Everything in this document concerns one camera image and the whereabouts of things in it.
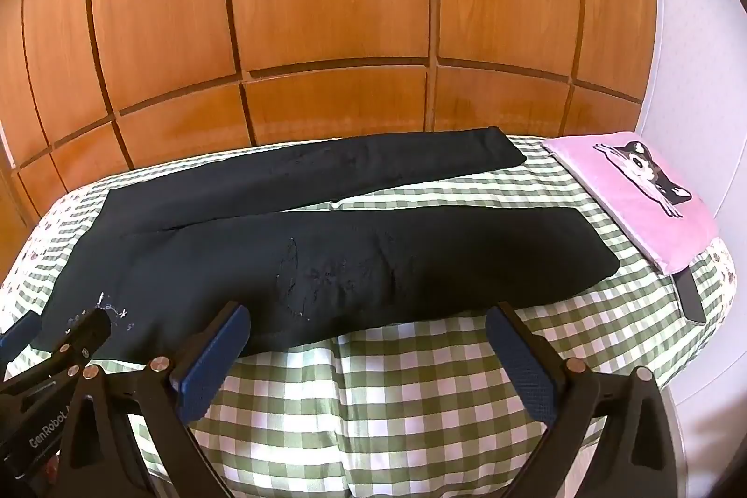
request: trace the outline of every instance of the screw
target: screw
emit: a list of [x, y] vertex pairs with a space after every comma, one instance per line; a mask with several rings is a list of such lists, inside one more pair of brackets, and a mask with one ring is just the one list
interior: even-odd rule
[[644, 382], [648, 382], [654, 377], [654, 374], [652, 374], [651, 370], [647, 367], [639, 367], [636, 370], [636, 375]]
[[168, 357], [156, 357], [150, 362], [150, 369], [155, 372], [162, 372], [169, 365], [171, 365], [171, 361], [169, 361]]
[[574, 374], [581, 374], [586, 369], [586, 364], [576, 357], [571, 357], [565, 362], [565, 366]]

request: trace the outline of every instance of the bed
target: bed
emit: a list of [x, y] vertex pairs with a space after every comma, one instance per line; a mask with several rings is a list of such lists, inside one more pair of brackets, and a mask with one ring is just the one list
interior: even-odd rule
[[[619, 257], [619, 271], [573, 299], [518, 313], [564, 357], [583, 358], [605, 372], [644, 364], [665, 385], [729, 312], [736, 279], [726, 246], [715, 239], [691, 265], [707, 322], [690, 323], [671, 278], [653, 272], [542, 140], [512, 140], [527, 157], [524, 166], [305, 209], [576, 207]], [[170, 162], [70, 192], [42, 218], [0, 288], [0, 328], [27, 310], [42, 311], [72, 246], [91, 226], [109, 189], [276, 146]], [[9, 373], [45, 356], [27, 348]], [[100, 363], [109, 372], [138, 368]], [[143, 421], [133, 417], [132, 423], [148, 466], [164, 477]], [[599, 421], [592, 424], [588, 444], [599, 438], [600, 428]], [[510, 482], [543, 430], [525, 414], [487, 344], [482, 314], [391, 325], [240, 359], [207, 415], [193, 425], [229, 488], [252, 497], [484, 494]]]

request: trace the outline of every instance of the gingham fabric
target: gingham fabric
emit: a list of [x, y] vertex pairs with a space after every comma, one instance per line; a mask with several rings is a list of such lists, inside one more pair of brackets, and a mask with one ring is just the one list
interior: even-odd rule
[[[692, 264], [707, 316], [686, 321], [670, 278], [656, 276], [610, 217], [544, 150], [515, 137], [524, 166], [375, 192], [314, 210], [419, 205], [573, 206], [617, 254], [621, 268], [595, 289], [553, 306], [518, 311], [564, 357], [628, 373], [645, 364], [664, 385], [707, 342], [731, 306], [736, 281], [716, 239]], [[34, 230], [0, 289], [0, 327], [40, 313], [76, 240], [107, 191], [271, 147], [229, 151], [107, 177], [58, 201]], [[163, 294], [178, 298], [178, 294]], [[499, 290], [495, 299], [502, 299]], [[44, 359], [25, 349], [18, 373]], [[108, 372], [137, 366], [103, 362]], [[158, 460], [133, 416], [144, 458]], [[535, 447], [531, 421], [487, 344], [484, 315], [359, 331], [234, 364], [205, 418], [193, 425], [208, 458], [240, 497], [469, 496], [506, 485]], [[587, 442], [599, 437], [589, 429]]]

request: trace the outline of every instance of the white wall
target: white wall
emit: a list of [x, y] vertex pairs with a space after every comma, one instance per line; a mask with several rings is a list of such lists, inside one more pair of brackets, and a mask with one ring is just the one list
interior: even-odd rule
[[747, 434], [747, 14], [739, 0], [658, 0], [637, 131], [716, 215], [741, 279], [722, 328], [670, 384], [688, 498], [698, 498]]

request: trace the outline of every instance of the pillowcase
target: pillowcase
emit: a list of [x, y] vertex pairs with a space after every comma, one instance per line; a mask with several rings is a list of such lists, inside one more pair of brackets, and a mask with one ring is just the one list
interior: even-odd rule
[[638, 134], [564, 136], [544, 146], [663, 274], [686, 268], [718, 236], [705, 203]]

